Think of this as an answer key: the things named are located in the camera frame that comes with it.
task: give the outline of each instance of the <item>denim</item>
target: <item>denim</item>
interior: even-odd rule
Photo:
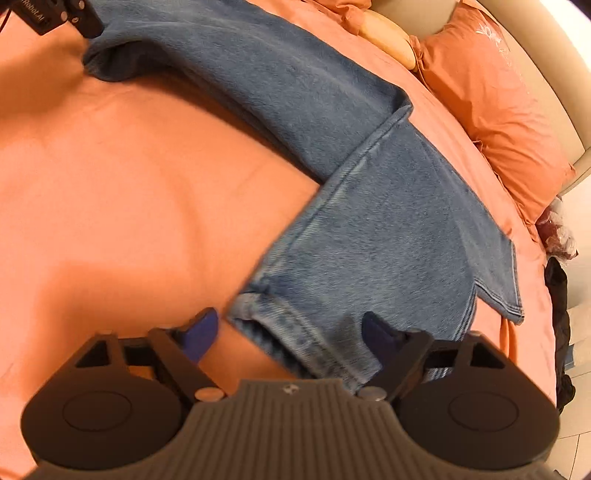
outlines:
[[[450,340],[470,328],[476,296],[523,320],[513,244],[408,121],[402,89],[244,0],[93,4],[106,28],[85,54],[91,74],[173,67],[323,184],[231,309],[273,358],[355,390],[380,369],[365,311]]]

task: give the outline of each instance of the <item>red plastic bag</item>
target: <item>red plastic bag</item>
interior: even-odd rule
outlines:
[[[573,234],[564,224],[562,217],[562,200],[558,197],[543,211],[535,223],[538,234],[548,255],[564,260],[572,260],[579,252]]]

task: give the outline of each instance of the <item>yellow cushion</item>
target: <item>yellow cushion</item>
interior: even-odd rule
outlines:
[[[408,70],[414,70],[417,61],[408,34],[397,24],[372,10],[363,12],[363,17],[359,35],[398,60]]]

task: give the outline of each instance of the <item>beige headboard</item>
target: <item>beige headboard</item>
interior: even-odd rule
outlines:
[[[441,30],[455,4],[456,0],[374,0],[372,9],[422,38]],[[566,193],[591,173],[591,72],[540,0],[480,4],[503,26],[524,82],[577,171],[564,186]]]

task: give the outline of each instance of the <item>logo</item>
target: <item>logo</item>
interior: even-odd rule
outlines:
[[[33,15],[33,17],[35,18],[35,20],[37,20],[38,23],[41,23],[42,21],[45,20],[45,15],[43,15],[36,7],[35,5],[33,5],[31,3],[31,0],[21,0],[22,5],[30,11],[30,13]]]

